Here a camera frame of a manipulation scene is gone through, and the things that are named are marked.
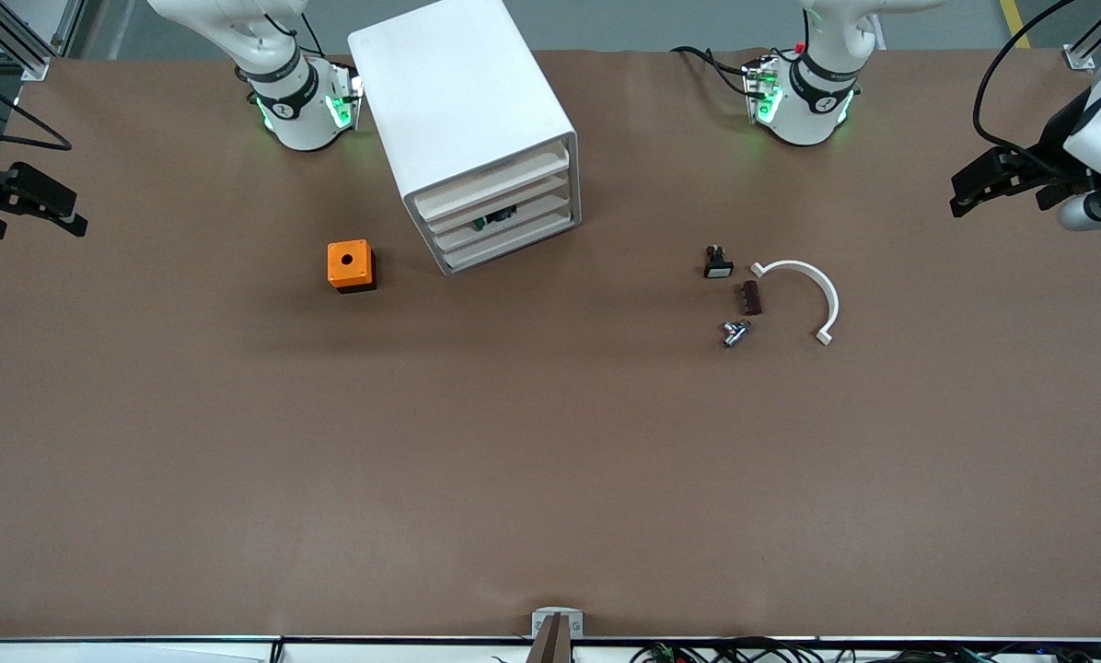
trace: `brown terminal block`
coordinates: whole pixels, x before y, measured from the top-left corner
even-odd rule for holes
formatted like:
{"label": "brown terminal block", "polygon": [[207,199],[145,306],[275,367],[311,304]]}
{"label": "brown terminal block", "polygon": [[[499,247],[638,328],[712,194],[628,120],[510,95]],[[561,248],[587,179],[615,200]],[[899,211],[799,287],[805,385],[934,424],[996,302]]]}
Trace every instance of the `brown terminal block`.
{"label": "brown terminal block", "polygon": [[330,285],[344,295],[379,287],[374,251],[370,250],[366,239],[329,244],[326,263]]}
{"label": "brown terminal block", "polygon": [[743,294],[743,315],[760,315],[764,312],[764,302],[760,298],[760,282],[744,282],[739,291]]}

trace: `green led light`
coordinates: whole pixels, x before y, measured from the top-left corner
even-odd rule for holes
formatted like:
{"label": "green led light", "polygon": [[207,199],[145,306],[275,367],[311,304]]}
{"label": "green led light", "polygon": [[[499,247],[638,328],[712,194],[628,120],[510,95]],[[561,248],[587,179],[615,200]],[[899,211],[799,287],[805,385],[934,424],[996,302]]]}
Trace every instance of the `green led light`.
{"label": "green led light", "polygon": [[260,100],[260,97],[255,98],[255,107],[260,109],[260,115],[264,117],[264,128],[269,131],[276,131],[272,129],[272,121],[268,119],[268,110],[264,109],[264,102]]}
{"label": "green led light", "polygon": [[349,105],[346,101],[326,97],[326,106],[330,109],[330,115],[334,117],[334,124],[339,129],[346,129],[346,127],[350,126],[350,111],[347,109]]}
{"label": "green led light", "polygon": [[777,85],[776,87],[773,88],[773,91],[768,94],[767,98],[760,102],[761,122],[765,122],[766,124],[766,122],[770,122],[774,119],[775,109],[777,109],[781,101],[784,100],[784,96],[782,94],[783,90],[784,89]]}
{"label": "green led light", "polygon": [[853,100],[853,93],[849,93],[849,96],[846,97],[846,100],[841,101],[841,115],[837,116],[837,124],[840,124],[842,121],[846,121],[846,118],[849,116],[849,102],[852,100]]}

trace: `white mount bracket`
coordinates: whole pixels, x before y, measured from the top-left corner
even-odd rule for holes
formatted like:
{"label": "white mount bracket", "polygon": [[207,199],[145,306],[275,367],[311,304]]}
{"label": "white mount bracket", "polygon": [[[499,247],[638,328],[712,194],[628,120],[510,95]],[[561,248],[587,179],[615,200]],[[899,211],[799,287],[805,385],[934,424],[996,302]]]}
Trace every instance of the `white mount bracket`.
{"label": "white mount bracket", "polygon": [[563,615],[564,624],[568,627],[570,639],[584,638],[584,611],[575,608],[547,607],[538,608],[531,615],[531,638],[536,638],[542,622],[555,613]]}
{"label": "white mount bracket", "polygon": [[1089,53],[1076,53],[1073,43],[1064,43],[1062,55],[1072,70],[1094,70],[1094,56]]}
{"label": "white mount bracket", "polygon": [[803,273],[803,275],[816,281],[817,285],[820,285],[820,290],[824,290],[825,298],[829,300],[829,319],[825,320],[825,325],[817,330],[817,340],[820,340],[821,345],[826,346],[831,344],[833,337],[829,335],[829,327],[832,327],[833,323],[837,323],[837,314],[840,313],[841,308],[840,297],[837,296],[837,289],[833,286],[833,282],[829,281],[828,276],[825,276],[825,272],[820,272],[819,269],[811,267],[806,261],[774,261],[767,267],[760,263],[751,265],[751,271],[755,272],[756,276],[765,275],[765,273],[771,272],[773,269],[794,270],[794,272]]}

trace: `white plastic drawer unit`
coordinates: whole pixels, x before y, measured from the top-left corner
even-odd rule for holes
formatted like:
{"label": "white plastic drawer unit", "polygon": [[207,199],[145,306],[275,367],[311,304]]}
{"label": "white plastic drawer unit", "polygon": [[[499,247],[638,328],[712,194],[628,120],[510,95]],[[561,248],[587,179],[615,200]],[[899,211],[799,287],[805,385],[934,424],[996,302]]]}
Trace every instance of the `white plastic drawer unit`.
{"label": "white plastic drawer unit", "polygon": [[350,34],[400,196],[444,273],[580,222],[576,130],[501,0]]}

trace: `brown table surface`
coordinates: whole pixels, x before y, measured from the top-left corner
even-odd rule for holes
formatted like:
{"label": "brown table surface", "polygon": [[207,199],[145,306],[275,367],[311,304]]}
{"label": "brown table surface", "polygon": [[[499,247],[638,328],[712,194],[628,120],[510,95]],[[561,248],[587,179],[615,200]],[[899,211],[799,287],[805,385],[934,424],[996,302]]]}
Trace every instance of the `brown table surface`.
{"label": "brown table surface", "polygon": [[[79,193],[0,242],[0,637],[1101,637],[1101,232],[950,218],[989,52],[883,52],[815,149],[676,54],[539,53],[584,226],[442,276],[373,122],[261,130],[228,62],[58,62],[8,146]],[[1015,54],[989,126],[1088,79]],[[23,121],[12,131],[29,131]],[[339,296],[326,243],[369,239]],[[724,244],[733,281],[699,276]],[[762,281],[811,261],[841,293]]]}

